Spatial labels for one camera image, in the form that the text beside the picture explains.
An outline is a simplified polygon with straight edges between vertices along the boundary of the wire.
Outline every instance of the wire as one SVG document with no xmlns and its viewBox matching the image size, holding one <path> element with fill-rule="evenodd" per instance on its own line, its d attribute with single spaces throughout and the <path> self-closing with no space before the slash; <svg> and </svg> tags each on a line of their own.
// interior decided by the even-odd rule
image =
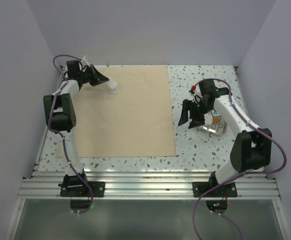
<svg viewBox="0 0 291 240">
<path fill-rule="evenodd" d="M 90 201 L 90 204 L 88 206 L 88 208 L 86 208 L 85 210 L 83 211 L 79 211 L 78 214 L 84 214 L 85 212 L 87 212 L 91 206 L 92 206 L 92 203 L 93 203 L 93 192 L 92 192 L 92 189 L 91 187 L 89 186 L 89 184 L 78 174 L 78 172 L 76 171 L 76 169 L 74 168 L 74 166 L 72 165 L 70 159 L 69 159 L 69 156 L 68 156 L 68 153 L 67 153 L 67 148 L 66 148 L 66 139 L 64 137 L 64 135 L 58 131 L 58 130 L 55 130 L 55 129 L 51 129 L 51 122 L 52 122 L 52 115 L 54 113 L 54 109 L 55 109 L 55 106 L 56 106 L 56 102 L 57 102 L 57 96 L 61 93 L 61 91 L 65 88 L 65 86 L 68 84 L 68 80 L 66 78 L 66 76 L 61 72 L 60 69 L 57 68 L 56 64 L 55 64 L 55 60 L 58 58 L 58 57 L 70 57 L 70 58 L 74 58 L 74 59 L 77 59 L 77 60 L 80 60 L 79 58 L 75 57 L 75 56 L 71 56 L 71 55 L 65 55 L 65 54 L 62 54 L 62 55 L 58 55 L 58 56 L 55 56 L 53 58 L 53 65 L 54 67 L 62 74 L 63 78 L 65 79 L 65 84 L 63 84 L 60 88 L 60 90 L 58 92 L 56 92 L 53 96 L 53 100 L 52 100 L 52 106 L 51 106 L 51 110 L 50 110 L 50 115 L 49 115 L 49 119 L 48 119 L 48 124 L 47 124 L 47 127 L 48 129 L 53 132 L 53 133 L 56 133 L 56 134 L 59 134 L 62 138 L 62 146 L 63 146 L 63 152 L 64 152 L 64 156 L 65 156 L 65 159 L 67 161 L 67 163 L 69 164 L 70 168 L 73 170 L 73 172 L 75 173 L 75 175 L 79 178 L 79 180 L 88 188 L 88 196 L 89 196 L 89 193 L 90 193 L 90 196 L 91 196 L 91 201 Z"/>
<path fill-rule="evenodd" d="M 264 136 L 265 138 L 269 139 L 270 141 L 272 141 L 281 151 L 282 153 L 282 156 L 283 156 L 283 163 L 281 165 L 281 167 L 275 169 L 275 170 L 272 170 L 272 171 L 246 171 L 245 173 L 241 173 L 235 177 L 232 177 L 231 179 L 227 180 L 227 181 L 224 181 L 214 187 L 212 187 L 211 189 L 209 189 L 208 191 L 206 191 L 205 193 L 203 193 L 199 198 L 198 200 L 196 201 L 195 205 L 194 205 L 194 208 L 193 208 L 193 212 L 192 212 L 192 224 L 193 224 L 193 228 L 194 228 L 194 231 L 197 235 L 197 237 L 200 239 L 200 240 L 203 240 L 202 236 L 200 235 L 197 227 L 196 227 L 196 210 L 197 210 L 197 207 L 199 205 L 199 202 L 200 200 L 206 196 L 207 194 L 213 192 L 214 190 L 220 188 L 221 186 L 223 185 L 226 185 L 228 183 L 231 183 L 233 182 L 234 180 L 238 179 L 238 178 L 241 178 L 243 177 L 244 175 L 250 175 L 250 174 L 274 174 L 274 173 L 277 173 L 277 172 L 280 172 L 282 169 L 285 168 L 285 166 L 287 165 L 287 154 L 285 152 L 285 150 L 283 149 L 283 147 L 275 140 L 273 139 L 272 137 L 270 137 L 269 135 L 265 134 L 264 132 L 260 131 L 259 129 L 257 129 L 256 127 L 254 127 L 253 125 L 251 125 L 247 119 L 245 119 L 245 117 L 239 112 L 239 110 L 237 109 L 237 107 L 235 106 L 235 104 L 233 104 L 233 100 L 232 100 L 232 91 L 231 91 L 231 86 L 229 85 L 229 83 L 227 83 L 225 80 L 222 80 L 222 79 L 218 79 L 218 78 L 207 78 L 207 79 L 204 79 L 204 80 L 214 80 L 214 81 L 220 81 L 224 84 L 227 85 L 227 87 L 229 88 L 229 101 L 230 101 L 230 104 L 232 105 L 234 111 L 238 114 L 238 116 L 242 119 L 242 121 L 244 121 L 244 123 L 246 123 L 250 128 L 252 128 L 253 130 L 255 130 L 257 133 L 261 134 L 262 136 Z M 198 81 L 195 86 L 197 86 L 199 83 L 201 83 L 202 81 L 204 80 L 201 80 L 201 81 Z M 239 234 L 240 234 L 240 240 L 243 240 L 244 239 L 244 235 L 243 235 L 243 232 L 242 230 L 240 229 L 239 225 L 237 223 L 235 223 L 230 217 L 226 216 L 226 215 L 223 215 L 221 214 L 221 216 L 227 220 L 229 220 L 230 222 L 232 222 L 234 224 L 234 226 L 238 229 L 239 231 Z"/>
</svg>

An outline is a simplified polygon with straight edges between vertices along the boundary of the purple cable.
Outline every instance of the purple cable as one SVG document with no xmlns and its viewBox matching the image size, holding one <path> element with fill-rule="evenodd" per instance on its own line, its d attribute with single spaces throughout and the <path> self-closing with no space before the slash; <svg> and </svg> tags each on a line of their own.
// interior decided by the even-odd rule
<svg viewBox="0 0 291 240">
<path fill-rule="evenodd" d="M 62 55 L 58 55 L 56 57 L 53 58 L 53 65 L 54 67 L 62 74 L 63 78 L 65 79 L 65 84 L 60 88 L 60 90 L 58 92 L 56 92 L 53 96 L 53 101 L 52 101 L 52 106 L 51 106 L 51 110 L 50 110 L 50 115 L 49 115 L 49 119 L 48 119 L 48 123 L 47 123 L 47 128 L 53 132 L 53 133 L 56 133 L 56 134 L 59 134 L 62 138 L 62 145 L 63 145 L 63 151 L 64 151 L 64 156 L 65 156 L 65 159 L 66 161 L 68 162 L 70 168 L 73 170 L 73 172 L 75 173 L 75 175 L 80 179 L 80 181 L 88 188 L 89 190 L 89 193 L 90 193 L 90 196 L 91 196 L 91 201 L 90 201 L 90 204 L 89 204 L 89 207 L 86 208 L 85 210 L 83 211 L 79 211 L 78 214 L 84 214 L 85 212 L 87 212 L 91 206 L 92 206 L 92 203 L 93 203 L 93 192 L 92 192 L 92 189 L 91 187 L 89 186 L 89 184 L 78 174 L 78 172 L 76 171 L 76 169 L 74 168 L 74 166 L 72 165 L 70 159 L 69 159 L 69 156 L 68 156 L 68 153 L 67 153 L 67 149 L 66 149 L 66 140 L 64 138 L 64 135 L 58 131 L 58 130 L 55 130 L 55 129 L 51 129 L 51 122 L 52 122 L 52 115 L 54 113 L 54 109 L 55 109 L 55 106 L 56 106 L 56 101 L 57 101 L 57 96 L 61 93 L 61 91 L 65 88 L 65 86 L 67 85 L 67 82 L 68 82 L 68 79 L 66 78 L 66 76 L 62 73 L 61 70 L 58 69 L 58 67 L 56 66 L 55 64 L 55 60 L 56 58 L 58 57 L 70 57 L 70 58 L 74 58 L 74 59 L 77 59 L 77 60 L 80 60 L 79 58 L 75 57 L 75 56 L 70 56 L 70 55 L 65 55 L 65 54 L 62 54 Z"/>
<path fill-rule="evenodd" d="M 275 140 L 273 139 L 272 137 L 270 137 L 269 135 L 265 134 L 264 132 L 260 131 L 259 129 L 257 129 L 256 127 L 254 127 L 253 125 L 251 125 L 247 119 L 244 118 L 244 116 L 239 112 L 239 110 L 237 109 L 237 107 L 233 104 L 233 100 L 232 100 L 232 91 L 231 91 L 231 86 L 229 85 L 229 83 L 227 83 L 225 80 L 222 80 L 222 79 L 218 79 L 218 78 L 207 78 L 207 79 L 204 79 L 204 80 L 214 80 L 214 81 L 220 81 L 224 84 L 227 85 L 227 87 L 229 88 L 229 101 L 230 101 L 230 104 L 232 105 L 234 111 L 238 114 L 238 116 L 244 121 L 244 123 L 246 123 L 250 128 L 252 128 L 253 130 L 255 130 L 257 133 L 261 134 L 262 136 L 264 136 L 265 138 L 269 139 L 270 141 L 272 141 L 275 145 L 277 145 L 277 147 L 280 149 L 282 155 L 283 155 L 283 164 L 281 165 L 281 167 L 279 167 L 278 169 L 275 169 L 275 170 L 272 170 L 272 171 L 246 171 L 245 173 L 241 173 L 239 174 L 238 176 L 235 176 L 235 177 L 232 177 L 231 179 L 227 180 L 227 181 L 224 181 L 222 183 L 220 183 L 219 185 L 217 186 L 214 186 L 213 188 L 209 189 L 208 191 L 206 191 L 205 193 L 203 193 L 199 199 L 196 201 L 195 205 L 194 205 L 194 208 L 193 208 L 193 212 L 192 212 L 192 224 L 193 224 L 193 228 L 194 228 L 194 231 L 196 233 L 196 235 L 198 236 L 198 238 L 200 240 L 203 240 L 202 236 L 200 235 L 197 227 L 196 227 L 196 210 L 197 210 L 197 207 L 199 205 L 199 202 L 200 200 L 206 196 L 208 193 L 220 188 L 221 186 L 225 185 L 225 184 L 228 184 L 228 183 L 231 183 L 233 182 L 234 180 L 238 179 L 238 178 L 241 178 L 243 177 L 244 175 L 249 175 L 249 174 L 274 174 L 274 173 L 277 173 L 279 171 L 281 171 L 282 169 L 285 168 L 285 166 L 287 165 L 287 155 L 286 155 L 286 152 L 284 151 L 283 147 Z M 198 81 L 195 86 L 197 86 L 199 83 L 201 83 L 202 81 L 204 80 L 201 80 L 201 81 Z M 242 230 L 240 229 L 239 225 L 237 223 L 235 223 L 230 217 L 226 216 L 226 215 L 223 215 L 221 214 L 221 216 L 227 220 L 229 220 L 230 222 L 232 222 L 235 227 L 238 229 L 239 231 L 239 234 L 240 234 L 240 240 L 243 240 L 244 239 L 244 235 L 242 233 Z"/>
</svg>

